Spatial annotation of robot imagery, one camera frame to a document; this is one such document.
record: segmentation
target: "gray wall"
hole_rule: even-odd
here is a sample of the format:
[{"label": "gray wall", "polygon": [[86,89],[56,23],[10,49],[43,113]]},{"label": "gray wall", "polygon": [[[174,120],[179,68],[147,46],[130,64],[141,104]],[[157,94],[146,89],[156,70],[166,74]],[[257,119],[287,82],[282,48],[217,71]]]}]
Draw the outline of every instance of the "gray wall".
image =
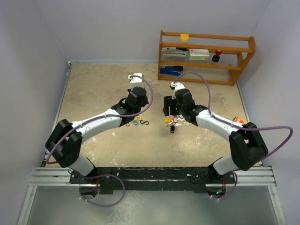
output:
[{"label": "gray wall", "polygon": [[0,1],[0,220],[16,224],[68,64],[35,0]]},{"label": "gray wall", "polygon": [[157,61],[160,30],[250,36],[270,0],[37,0],[68,60]]},{"label": "gray wall", "polygon": [[[276,154],[272,165],[288,224],[300,224],[300,2],[272,0],[253,36],[257,52],[239,80],[251,120],[259,126],[290,125],[294,135]],[[265,131],[274,149],[288,131]]]}]

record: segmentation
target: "red object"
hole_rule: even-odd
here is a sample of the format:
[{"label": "red object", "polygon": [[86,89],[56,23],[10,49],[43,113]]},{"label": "red object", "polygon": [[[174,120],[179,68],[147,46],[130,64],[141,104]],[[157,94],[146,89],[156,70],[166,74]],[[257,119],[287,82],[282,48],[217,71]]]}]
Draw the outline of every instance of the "red object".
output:
[{"label": "red object", "polygon": [[173,117],[173,123],[177,123],[177,119],[178,119],[178,117],[177,117],[177,116],[174,116],[174,117]]},{"label": "red object", "polygon": [[221,53],[222,53],[221,50],[216,50],[216,56],[220,56]]}]

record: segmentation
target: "wooden shelf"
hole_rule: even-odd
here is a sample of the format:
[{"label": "wooden shelf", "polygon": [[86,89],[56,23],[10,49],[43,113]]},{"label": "wooden shelf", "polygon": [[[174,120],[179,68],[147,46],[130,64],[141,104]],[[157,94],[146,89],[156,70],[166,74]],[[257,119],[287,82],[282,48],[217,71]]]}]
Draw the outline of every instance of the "wooden shelf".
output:
[{"label": "wooden shelf", "polygon": [[[222,39],[222,40],[236,40],[236,41],[246,41],[248,43],[248,48],[241,47],[228,47],[228,46],[217,46],[217,45],[195,45],[188,43],[170,43],[163,42],[163,36],[176,36],[179,37],[180,33],[177,32],[160,32],[160,41],[159,41],[159,61],[158,61],[158,76],[159,80],[175,80],[176,76],[169,77],[160,74],[160,67],[162,65],[173,65],[173,66],[191,66],[191,67],[202,67],[202,68],[216,68],[216,69],[228,69],[230,74],[230,81],[214,81],[208,80],[208,83],[218,83],[218,84],[227,84],[234,85],[241,73],[244,71],[247,64],[250,62],[252,56],[256,52],[256,44],[254,37],[236,37],[236,36],[224,36],[224,35],[210,35],[210,34],[189,34],[190,38],[208,38],[208,39]],[[231,63],[221,64],[220,62],[215,63],[209,58],[208,61],[201,60],[189,60],[187,57],[167,57],[161,54],[161,50],[164,47],[178,47],[178,48],[187,48],[189,49],[208,49],[210,53],[214,53],[216,50],[222,50],[222,54],[233,54],[236,55],[236,66],[231,65]],[[246,58],[243,58],[242,53],[247,53]],[[189,79],[189,78],[180,78],[179,81],[189,81],[189,82],[200,82],[202,80],[198,79]]]}]

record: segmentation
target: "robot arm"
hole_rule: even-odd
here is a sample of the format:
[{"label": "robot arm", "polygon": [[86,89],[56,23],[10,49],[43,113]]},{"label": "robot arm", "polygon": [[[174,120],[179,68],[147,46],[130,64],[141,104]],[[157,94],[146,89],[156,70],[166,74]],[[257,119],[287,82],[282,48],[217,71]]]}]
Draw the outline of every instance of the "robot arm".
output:
[{"label": "robot arm", "polygon": [[89,138],[100,134],[112,128],[121,127],[134,119],[134,117],[124,117],[139,113],[141,108],[148,104],[147,92],[144,84],[139,77],[128,77],[130,80],[129,94],[121,99],[119,103],[112,106],[102,114],[88,118],[86,120],[68,122],[61,120],[51,133],[46,148],[51,151],[55,144],[70,130],[79,127],[68,137],[62,141],[55,149],[53,157],[61,167],[70,167],[79,172],[83,176],[89,175],[95,170],[95,166],[87,158],[80,155],[80,148]]},{"label": "robot arm", "polygon": [[[209,129],[229,141],[231,155],[220,158],[209,166],[215,176],[238,169],[246,171],[268,154],[268,149],[259,131],[245,132],[220,122],[211,116],[207,107],[195,104],[192,94],[185,89],[183,84],[172,82],[170,87],[174,92],[172,96],[164,97],[163,112],[165,116],[182,114],[187,122]],[[239,127],[256,128],[256,125],[251,122],[243,125],[216,114],[214,116]]]}]

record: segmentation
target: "yellow sticky note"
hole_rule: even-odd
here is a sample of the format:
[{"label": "yellow sticky note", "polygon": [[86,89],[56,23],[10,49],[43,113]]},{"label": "yellow sticky note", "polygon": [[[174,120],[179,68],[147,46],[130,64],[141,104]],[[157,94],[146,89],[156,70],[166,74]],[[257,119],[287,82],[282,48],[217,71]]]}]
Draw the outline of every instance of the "yellow sticky note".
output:
[{"label": "yellow sticky note", "polygon": [[180,34],[181,42],[188,42],[188,34]]}]

